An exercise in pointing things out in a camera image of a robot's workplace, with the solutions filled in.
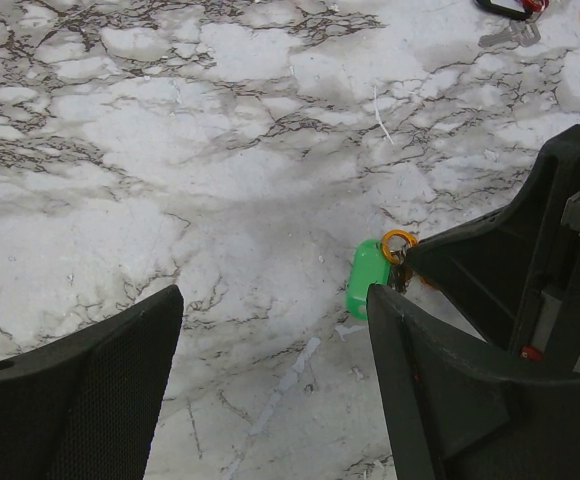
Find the black mesh pad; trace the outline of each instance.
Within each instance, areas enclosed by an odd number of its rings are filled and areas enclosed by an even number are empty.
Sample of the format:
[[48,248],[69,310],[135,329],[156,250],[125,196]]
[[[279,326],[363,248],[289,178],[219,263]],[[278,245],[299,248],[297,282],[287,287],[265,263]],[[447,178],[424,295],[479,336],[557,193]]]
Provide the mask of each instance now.
[[169,287],[0,362],[0,479],[143,478],[182,313]]

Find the white debris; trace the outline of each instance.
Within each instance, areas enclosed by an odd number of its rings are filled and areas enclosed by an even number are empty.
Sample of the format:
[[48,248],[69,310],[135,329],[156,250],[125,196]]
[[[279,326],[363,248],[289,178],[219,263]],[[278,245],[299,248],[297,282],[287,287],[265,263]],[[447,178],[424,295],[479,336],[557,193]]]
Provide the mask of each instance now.
[[226,468],[226,473],[223,475],[223,480],[232,480],[234,474],[237,473],[239,467],[241,466],[241,458],[235,458],[230,465]]
[[344,327],[343,325],[337,325],[336,327],[334,327],[334,329],[337,331],[337,333],[341,337],[342,342],[345,342],[345,339],[343,337],[345,337],[346,335],[350,335],[351,333],[365,330],[366,328],[367,327],[365,327],[363,325],[353,325],[352,327]]
[[143,73],[146,75],[159,75],[163,71],[163,67],[153,65],[152,67],[144,68]]
[[361,373],[361,370],[359,370],[358,367],[352,367],[352,369],[348,373],[354,373],[357,376],[357,382],[366,378],[365,375]]
[[493,152],[492,150],[485,149],[483,151],[483,154],[491,162],[496,162],[497,159],[499,158],[499,155],[496,152]]
[[299,375],[306,368],[306,362],[310,360],[312,354],[315,352],[317,347],[321,344],[321,339],[319,337],[312,337],[308,340],[306,346],[301,350],[301,353],[297,357],[294,364],[286,371],[285,375],[279,380],[279,384],[272,390],[270,397],[268,398],[268,403],[263,408],[261,415],[257,421],[248,430],[249,436],[259,435],[263,432],[268,420],[274,414],[274,410],[277,403],[281,400],[284,393],[286,393],[292,386],[296,385],[299,381]]
[[379,122],[379,126],[381,127],[381,130],[383,130],[383,133],[386,134],[386,138],[388,140],[390,140],[391,144],[394,145],[394,140],[392,140],[390,133],[386,129],[385,125],[383,124],[383,121],[381,121],[381,115],[379,115],[379,107],[377,107],[377,86],[376,85],[374,86],[374,117],[377,119],[377,122]]
[[173,78],[170,80],[170,85],[174,87],[174,91],[177,93],[177,98],[174,101],[176,102],[177,105],[183,108],[183,99],[181,98],[181,88],[179,88],[179,84]]

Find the orange key ring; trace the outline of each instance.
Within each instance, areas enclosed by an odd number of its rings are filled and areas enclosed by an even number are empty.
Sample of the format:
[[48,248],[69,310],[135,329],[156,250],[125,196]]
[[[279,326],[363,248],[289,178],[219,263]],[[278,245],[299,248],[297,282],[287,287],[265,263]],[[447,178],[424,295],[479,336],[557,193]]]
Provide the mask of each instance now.
[[383,253],[383,256],[386,257],[386,260],[388,260],[391,264],[399,265],[401,263],[401,259],[398,256],[395,256],[390,250],[390,240],[392,240],[394,237],[403,238],[408,243],[408,247],[414,247],[419,243],[419,240],[417,240],[417,237],[411,233],[405,232],[403,230],[390,230],[383,236],[381,239],[381,253]]

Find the green key tag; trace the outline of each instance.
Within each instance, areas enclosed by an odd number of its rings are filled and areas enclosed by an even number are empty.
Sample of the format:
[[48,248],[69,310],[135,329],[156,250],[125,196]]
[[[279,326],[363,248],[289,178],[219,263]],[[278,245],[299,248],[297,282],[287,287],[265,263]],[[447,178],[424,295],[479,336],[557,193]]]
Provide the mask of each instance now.
[[390,262],[381,253],[379,240],[366,240],[357,247],[346,292],[346,306],[353,317],[368,319],[368,288],[375,283],[387,285],[389,275]]

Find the metal split ring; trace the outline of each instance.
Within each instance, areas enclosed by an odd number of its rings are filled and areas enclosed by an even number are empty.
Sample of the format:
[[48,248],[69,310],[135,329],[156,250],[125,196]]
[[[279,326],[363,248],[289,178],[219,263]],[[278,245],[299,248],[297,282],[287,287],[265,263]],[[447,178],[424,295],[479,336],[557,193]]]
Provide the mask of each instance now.
[[[407,246],[401,252],[393,252],[390,250],[390,240],[392,240],[394,237],[402,238],[407,243]],[[391,264],[400,265],[403,262],[405,250],[410,247],[414,247],[418,243],[419,241],[417,240],[417,237],[411,233],[405,232],[403,230],[390,230],[381,239],[381,253],[383,253],[383,256],[386,257],[386,260],[388,260]]]

